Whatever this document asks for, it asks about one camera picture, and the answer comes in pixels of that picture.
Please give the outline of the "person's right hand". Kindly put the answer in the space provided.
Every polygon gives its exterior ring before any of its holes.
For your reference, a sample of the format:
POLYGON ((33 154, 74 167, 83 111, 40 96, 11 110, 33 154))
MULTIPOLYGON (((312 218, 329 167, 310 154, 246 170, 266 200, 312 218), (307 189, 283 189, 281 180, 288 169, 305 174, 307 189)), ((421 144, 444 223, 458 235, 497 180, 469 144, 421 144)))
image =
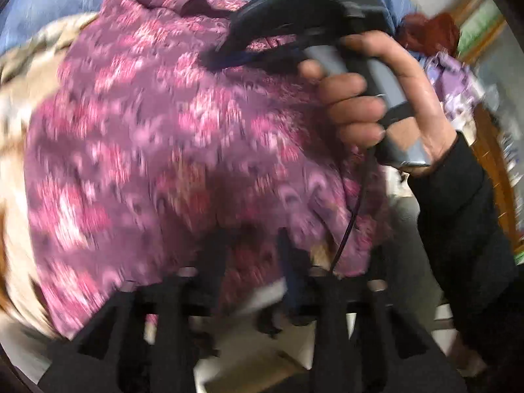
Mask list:
POLYGON ((338 136, 346 145, 369 148, 388 133, 396 139, 419 139, 431 165, 409 169, 421 177, 437 169, 456 142, 458 133, 444 115, 437 95, 418 62, 397 41, 380 31, 346 36, 342 44, 367 57, 382 60, 393 70, 414 109, 414 116, 384 129, 379 121, 386 106, 379 97, 366 96, 367 84, 358 74, 328 76, 315 60, 305 60, 298 72, 318 84, 319 99, 328 109, 338 136))

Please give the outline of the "black sleeved right forearm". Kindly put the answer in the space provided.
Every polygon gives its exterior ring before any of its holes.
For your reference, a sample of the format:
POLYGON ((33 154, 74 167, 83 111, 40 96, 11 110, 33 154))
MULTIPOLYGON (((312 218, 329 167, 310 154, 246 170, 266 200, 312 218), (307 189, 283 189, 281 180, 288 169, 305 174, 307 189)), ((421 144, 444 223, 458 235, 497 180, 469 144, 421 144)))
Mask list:
POLYGON ((523 337, 523 269, 497 221, 493 186, 458 136, 433 172, 408 180, 418 231, 456 330, 488 365, 517 361, 523 337))

